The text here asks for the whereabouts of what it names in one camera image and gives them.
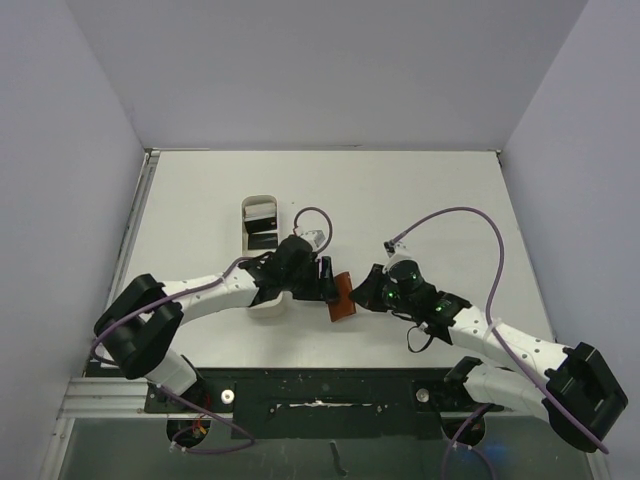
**metal frame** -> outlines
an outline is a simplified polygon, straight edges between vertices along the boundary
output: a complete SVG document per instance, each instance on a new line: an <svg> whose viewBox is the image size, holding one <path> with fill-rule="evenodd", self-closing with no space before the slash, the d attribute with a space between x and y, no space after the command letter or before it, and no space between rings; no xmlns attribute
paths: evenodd
<svg viewBox="0 0 640 480"><path fill-rule="evenodd" d="M131 252L136 237L147 198L153 182L153 177L161 154L161 150L145 150L144 160L140 171L133 204L126 224L118 259L115 265L113 280L109 289L108 306L117 292L122 288ZM147 383L144 380L126 380L124 378L72 378L69 381L58 418L52 432L52 438L40 470L40 480L57 480L60 476L73 426L76 418L194 418L196 414L169 413L148 414L144 412ZM465 416L466 413L451 412L447 417ZM496 412L492 416L522 416L517 412ZM221 414L231 418L231 414ZM587 454L587 461L594 480L611 480L605 455L596 451Z"/></svg>

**wall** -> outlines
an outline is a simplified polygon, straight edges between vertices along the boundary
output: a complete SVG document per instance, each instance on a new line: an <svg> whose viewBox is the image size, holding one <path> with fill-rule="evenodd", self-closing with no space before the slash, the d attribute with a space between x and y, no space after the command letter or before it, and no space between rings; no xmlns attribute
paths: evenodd
<svg viewBox="0 0 640 480"><path fill-rule="evenodd" d="M147 147L501 148L586 0L67 0Z"/></svg>
<svg viewBox="0 0 640 480"><path fill-rule="evenodd" d="M60 0L0 4L0 477L37 476L143 152Z"/></svg>
<svg viewBox="0 0 640 480"><path fill-rule="evenodd" d="M591 0L504 153L504 172L559 339L597 345L630 406L608 437L638 478L640 3Z"/></svg>

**cable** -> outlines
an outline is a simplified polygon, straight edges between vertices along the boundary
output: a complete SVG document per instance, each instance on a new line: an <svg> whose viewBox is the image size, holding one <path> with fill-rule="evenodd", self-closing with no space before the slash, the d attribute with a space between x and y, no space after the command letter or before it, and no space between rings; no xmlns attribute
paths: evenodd
<svg viewBox="0 0 640 480"><path fill-rule="evenodd" d="M409 351L411 353L422 353L424 352L427 348L429 348L431 346L431 344L433 343L433 335L429 336L429 339L426 341L426 343L422 346L422 348L419 348L418 350L414 350L411 347L411 342L409 341L409 334L411 333L412 330L416 329L418 327L413 326L411 327L409 330L407 330L407 348L409 349Z"/></svg>
<svg viewBox="0 0 640 480"><path fill-rule="evenodd" d="M144 307L139 308L138 310L135 310L127 315L125 315L124 317L122 317L120 320L118 320L117 322L114 322L113 324L109 325L109 327L107 327L102 333L100 333L100 335L98 335L96 337L96 339L93 341L93 343L91 344L91 350L90 350L90 354L91 357L102 362L102 363L106 363L108 365L115 365L117 366L116 362L109 360L107 358L101 357L96 353L96 349L98 348L98 346L104 342L104 340L106 338L109 337L109 335L111 335L117 328L121 327L122 325L124 325L125 323L131 321L132 319L136 318L138 315L142 315L143 313L147 313L151 310L154 310L162 305L164 305L165 303L169 303L173 300L175 300L176 298L180 298L180 297L184 297L186 295L191 295L192 293L198 293L198 292L202 292L203 290L209 290L210 288L214 288L217 287L218 285L220 285L224 279L229 276L229 274L233 271L234 268L236 268L238 266L238 264L244 260L248 260L248 257L240 257L237 258L236 260L233 261L233 263L231 265L229 265L229 267L224 271L224 273L218 277L217 279L215 279L213 282L207 283L205 285L201 285L199 287L194 287L194 288L188 288L186 290L183 290L181 292L177 292L174 293L173 295L169 295L167 297L161 298L160 300L156 300L155 302L151 302L148 305L145 305Z"/></svg>
<svg viewBox="0 0 640 480"><path fill-rule="evenodd" d="M502 271L504 270L505 255L504 255L504 239L502 238L502 234L500 233L498 226L491 219L491 217L489 217L489 215L484 213L482 210L479 210L473 207L445 208L443 210L439 210L430 215L427 215L424 218L421 218L416 223L414 223L409 228L407 228L405 231L403 231L402 233L394 237L391 240L391 242L397 243L400 240L402 240L404 237L406 237L411 231L413 231L415 228L422 225L427 220L431 220L432 218L439 217L440 215L444 215L445 213L451 213L451 212L470 212L470 213L475 213L476 215L481 216L487 221L487 223L489 223L498 240L498 247L500 250L498 268L496 271L496 276L493 280L493 284L491 285L491 290L489 291L489 296L487 297L487 303L485 306L485 316L487 318L487 323L489 324L489 326L491 326L493 324L493 319L491 318L491 306L493 304L493 299L496 295L496 291L498 290L498 285L500 284ZM574 427L576 427L580 431L580 433L582 433L585 437L587 437L589 441L592 442L598 449L600 449L603 453L609 453L609 449L600 441L600 439L598 439L598 437L596 437L593 433L591 433L587 427L585 427L582 423L580 423L580 421L577 418L575 418L571 414L571 412L569 412L569 410L567 410L553 395L551 395L551 393L547 390L547 387L545 386L545 384L542 383L542 381L529 368L529 366L525 362L523 362L518 357L518 355L515 354L513 350L511 350L511 348L509 347L509 344L505 341L505 339L502 337L500 332L498 332L498 330L494 328L492 333L498 339L498 342L500 343L504 351L507 352L509 357L511 357L511 359L518 366L518 368L522 370L522 373L524 373L527 376L527 378L529 378L529 380L533 382L533 384L538 388L538 390L540 390L542 394L549 400L551 405L553 405L569 421L569 423L571 423Z"/></svg>
<svg viewBox="0 0 640 480"><path fill-rule="evenodd" d="M236 432L240 433L241 435L247 437L248 441L246 443L243 443L241 445L235 445L233 447L223 447L223 448L209 448L209 449L194 449L194 448L184 448L183 451L186 453L192 453L194 455L222 455L225 453L231 453L231 452L237 452L239 450L244 450L245 448L249 448L251 446L253 446L256 443L256 439L253 435L251 435L249 432L247 432L244 428L240 427L239 425L236 425L235 423L233 423L231 420L228 420L224 417L221 417L220 415L213 413L209 410L207 410L206 408L202 408L199 407L198 405L196 405L195 403L190 402L189 400L186 400L182 397L180 397L179 395L176 395L175 393L173 393L171 390L169 390L166 387L160 387L159 390L164 393L165 395L167 395L169 398L171 398L172 400L182 403L184 406L186 406L187 408L201 413L202 415L206 415L207 417L211 417L212 419L228 426L229 428L231 428L232 430L235 430ZM189 430L191 430L191 426L185 427L182 430L179 430L178 432L176 432L173 437L171 437L171 444L173 445L174 442L177 442L178 437L180 437L180 435L182 435L185 432L188 432Z"/></svg>
<svg viewBox="0 0 640 480"><path fill-rule="evenodd" d="M445 480L446 478L447 460L449 459L449 455L451 455L451 450L453 449L453 446L458 441L458 438L460 438L460 435L462 435L462 433L466 430L466 428L471 424L471 422L476 417L484 415L492 406L493 406L492 403L485 403L480 407L478 407L475 412L469 415L467 419L464 422L462 422L462 425L460 425L460 428L458 428L458 430L456 430L456 433L453 434L453 437L451 437L451 441L447 445L447 449L445 450L444 455L442 456L442 464L440 465L440 480ZM476 450L476 449L473 449L473 450L482 458L482 460L484 460L484 462L489 467L489 470L491 472L491 478L496 480L497 478L496 472L493 469L491 462L489 462L489 459L483 453L481 453L480 450Z"/></svg>
<svg viewBox="0 0 640 480"><path fill-rule="evenodd" d="M318 255L320 255L322 252L324 252L327 249L327 247L331 243L331 240L333 239L333 222L331 221L331 218L329 217L329 214L327 212L325 212L324 210L322 210L321 208L318 208L318 207L304 207L302 210L300 210L298 213L296 213L296 216L293 218L293 231L294 231L294 233L295 233L296 228L298 228L298 219L300 218L300 216L304 212L318 212L320 215L322 215L324 217L324 219L327 221L327 225L329 226L329 234L327 236L327 239L322 244L322 247L320 247L316 251L318 253Z"/></svg>

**purple cable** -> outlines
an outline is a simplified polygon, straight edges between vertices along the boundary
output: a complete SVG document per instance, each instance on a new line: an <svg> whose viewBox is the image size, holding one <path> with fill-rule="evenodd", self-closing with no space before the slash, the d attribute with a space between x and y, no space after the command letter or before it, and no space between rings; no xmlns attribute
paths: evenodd
<svg viewBox="0 0 640 480"><path fill-rule="evenodd" d="M222 455L222 454L225 454L225 453L231 453L231 452L237 452L239 450L244 450L245 448L249 448L249 447L253 446L256 443L256 439L253 437L253 435L251 435L249 432L247 432L244 428L242 428L239 425L236 425L235 423L233 423L231 420L227 420L226 418L221 417L220 415L217 415L217 414L207 410L206 408L199 407L195 403L192 403L189 400L186 400L186 399L176 395L175 393L173 393L168 388L160 387L160 391L162 391L165 395L167 395L172 400L182 403L184 406L186 406L187 408L190 408L191 410L193 410L195 412L201 413L202 415L206 415L207 417L211 417L214 420L217 420L218 422L226 425L227 427L231 428L232 430L235 430L236 432L240 433L241 435L244 435L249 440L246 443L243 443L241 445L235 445L233 447L197 449L197 450L193 449L193 448L187 448L187 449L185 449L185 452L191 453L191 454L194 454L194 455ZM191 429L192 429L192 427L188 426L186 428L183 428L182 430L179 430L173 437L171 437L171 441L177 443L177 438L180 435L182 435L183 433L185 433L185 432L187 432L187 431L189 431Z"/></svg>
<svg viewBox="0 0 640 480"><path fill-rule="evenodd" d="M502 277L502 271L504 270L505 255L504 255L504 239L502 238L502 234L500 233L498 226L491 219L491 217L489 217L489 215L484 213L482 210L478 210L477 208L473 208L473 207L445 208L444 210L439 210L435 213L432 213L431 215L427 215L426 217L418 220L416 223L411 225L405 231L403 231L402 233L394 237L391 240L391 242L392 243L399 242L405 236L407 236L412 230L422 225L427 220L431 220L432 218L439 217L440 215L444 215L445 213L451 213L451 212L471 212L481 216L489 223L489 225L493 229L493 232L496 234L496 238L498 239L498 247L500 250L500 257L498 260L498 269L496 271L495 279L493 280L493 285L491 285L491 290L489 291L489 296L487 297L487 304L485 307L485 316L487 317L487 323L489 325L492 325L493 319L491 318L491 305L493 304L493 299L496 295L496 291L498 290L500 278ZM574 427L576 427L580 431L580 433L582 433L585 437L587 437L589 441L592 442L596 447L598 447L598 449L600 449L603 453L609 453L609 449L600 441L600 439L598 439L593 433L591 433L587 427L585 427L582 423L580 423L580 421L577 418L575 418L571 414L571 412L569 412L569 410L567 410L564 406L562 406L560 402L553 395L551 395L551 393L549 393L549 391L547 390L547 387L537 377L536 373L534 373L529 368L529 366L525 362L520 360L520 358L515 354L515 352L511 350L511 348L509 347L509 344L505 341L502 335L500 335L500 332L498 332L498 329L494 328L492 333L498 339L498 342L500 342L500 345L502 346L504 351L507 352L507 354L511 357L511 359L515 362L515 364L518 365L518 368L522 370L522 373L524 373L527 376L527 378L529 378L529 380L533 382L533 384L538 388L538 390L540 390L542 394L545 397L547 397L549 402L569 421L569 423L571 423Z"/></svg>
<svg viewBox="0 0 640 480"><path fill-rule="evenodd" d="M324 219L327 221L327 225L329 226L329 234L327 236L327 239L322 244L322 247L320 247L316 251L318 253L318 255L320 255L322 252L324 252L327 249L327 247L331 243L331 240L333 239L333 222L331 221L331 218L329 217L329 214L327 214L327 212L325 212L321 208L318 208L318 207L304 207L302 210L300 210L298 213L296 213L296 216L293 218L293 229L294 229L294 231L295 231L296 228L298 228L298 219L300 218L300 215L302 215L304 212L318 212L320 215L322 215L324 217Z"/></svg>
<svg viewBox="0 0 640 480"><path fill-rule="evenodd" d="M233 269L236 268L236 266L244 260L248 260L248 257L240 257L234 260L234 262L231 265L229 265L229 268L227 268L224 271L222 276L220 276L219 278L217 278L211 283L207 283L199 287L189 288L187 290L183 290L181 292L174 293L173 295L169 295L167 297L161 298L160 300L156 300L155 302L145 305L144 307L141 307L138 310L129 313L128 315L125 315L124 317L122 317L120 320L113 323L112 325L109 325L109 327L107 327L100 335L98 335L96 339L93 341L93 343L91 344L91 350L90 350L91 357L96 360L99 360L100 362L106 363L108 365L117 366L116 362L109 360L107 358L101 357L96 353L96 349L98 348L98 346L102 342L104 342L104 340L107 337L109 337L109 335L111 335L117 328L121 327L128 321L136 318L138 315L142 315L143 313L147 313L151 310L154 310L160 307L161 305L164 305L165 303L169 303L175 300L176 298L184 297L186 295L191 295L192 293L198 293L198 292L202 292L203 290L209 290L210 288L217 287L233 271Z"/></svg>
<svg viewBox="0 0 640 480"><path fill-rule="evenodd" d="M453 449L453 446L458 441L458 438L460 438L460 435L462 435L462 432L464 432L464 430L471 424L474 418L484 414L491 407L492 407L492 404L490 403L485 403L480 407L478 407L475 412L469 415L467 419L464 422L462 422L462 425L460 425L460 428L458 428L458 430L456 430L456 433L454 433L453 437L451 437L451 441L447 445L447 449L445 450L444 455L442 457L442 464L440 465L441 480L445 480L446 478L447 460L449 459L449 455L451 455L451 450ZM486 457L486 455L482 453L480 450L477 450L475 448L472 448L472 450L476 452L476 454L487 464L487 467L491 472L491 478L493 478L493 480L496 480L498 477L496 477L496 472L493 469L493 465L491 465L491 462L489 462L489 459Z"/></svg>

